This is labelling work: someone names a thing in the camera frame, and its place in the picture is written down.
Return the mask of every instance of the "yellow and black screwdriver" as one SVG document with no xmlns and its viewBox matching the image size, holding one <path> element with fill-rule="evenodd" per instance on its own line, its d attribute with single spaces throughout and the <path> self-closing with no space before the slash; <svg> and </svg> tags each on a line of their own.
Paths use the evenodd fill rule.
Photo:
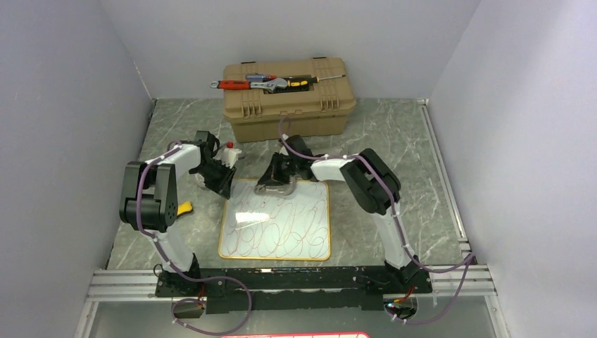
<svg viewBox="0 0 597 338">
<path fill-rule="evenodd" d="M 300 87 L 310 85 L 312 83 L 318 83 L 319 81 L 323 80 L 331 80 L 337 79 L 339 77 L 345 77 L 344 75 L 335 75 L 335 76 L 328 76 L 328 77 L 283 77 L 284 80 L 288 81 L 288 87 Z"/>
</svg>

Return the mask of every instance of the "toolbox lid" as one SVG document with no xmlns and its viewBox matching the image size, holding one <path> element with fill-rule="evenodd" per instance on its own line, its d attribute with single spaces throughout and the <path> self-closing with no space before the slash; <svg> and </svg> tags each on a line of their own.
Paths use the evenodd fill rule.
<svg viewBox="0 0 597 338">
<path fill-rule="evenodd" d="M 313 58 L 304 61 L 247 62 L 229 65 L 224 80 L 245 80 L 247 74 L 278 77 L 345 75 L 341 58 Z M 254 123 L 259 120 L 349 114 L 356 100 L 348 76 L 310 84 L 307 91 L 269 93 L 264 89 L 225 90 L 224 116 L 231 123 Z"/>
</svg>

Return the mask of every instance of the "white wall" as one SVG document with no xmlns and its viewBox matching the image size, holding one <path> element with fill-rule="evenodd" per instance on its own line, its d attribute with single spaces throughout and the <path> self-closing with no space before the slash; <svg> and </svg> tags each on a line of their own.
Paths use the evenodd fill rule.
<svg viewBox="0 0 597 338">
<path fill-rule="evenodd" d="M 151 100 L 98 1 L 0 8 L 0 336 L 72 337 Z"/>
<path fill-rule="evenodd" d="M 483 0 L 430 111 L 513 337 L 597 332 L 597 4 Z"/>
<path fill-rule="evenodd" d="M 429 97 L 479 0 L 101 0 L 156 98 L 221 97 L 226 65 L 342 57 L 359 97 Z"/>
</svg>

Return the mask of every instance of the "toolbox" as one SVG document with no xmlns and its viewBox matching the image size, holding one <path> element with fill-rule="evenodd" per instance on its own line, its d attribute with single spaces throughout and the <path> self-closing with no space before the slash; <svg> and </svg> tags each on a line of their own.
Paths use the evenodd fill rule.
<svg viewBox="0 0 597 338">
<path fill-rule="evenodd" d="M 247 75 L 254 73 L 278 77 L 329 77 L 345 75 L 346 66 L 341 58 L 245 62 L 227 66 L 223 78 L 245 80 Z M 264 89 L 224 91 L 224 116 L 232 125 L 237 142 L 279 138 L 278 124 L 286 116 L 291 120 L 292 134 L 341 134 L 355 105 L 348 76 L 274 92 Z"/>
</svg>

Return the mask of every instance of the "gray marble tabletop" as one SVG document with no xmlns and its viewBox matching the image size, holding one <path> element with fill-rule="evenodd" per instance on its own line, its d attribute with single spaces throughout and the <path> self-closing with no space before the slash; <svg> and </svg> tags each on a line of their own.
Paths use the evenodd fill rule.
<svg viewBox="0 0 597 338">
<path fill-rule="evenodd" d="M 157 101 L 139 159 L 161 155 L 172 140 L 193 139 L 209 130 L 221 142 L 234 141 L 222 116 L 221 99 Z M 462 260 L 458 234 L 434 160 L 429 134 L 415 100 L 360 99 L 344 133 L 306 137 L 314 154 L 354 154 L 374 149 L 402 184 L 401 212 L 415 253 L 426 264 Z M 235 178 L 259 178 L 277 141 L 236 144 L 246 157 Z M 224 259 L 218 254 L 224 199 L 197 186 L 191 175 L 178 182 L 180 201 L 191 201 L 192 214 L 177 221 L 187 245 L 203 268 L 269 268 L 282 266 L 381 265 L 382 241 L 371 216 L 358 207 L 343 182 L 329 182 L 332 255 L 326 261 L 264 261 Z M 159 263 L 153 247 L 130 225 L 120 224 L 108 269 L 149 269 Z"/>
</svg>

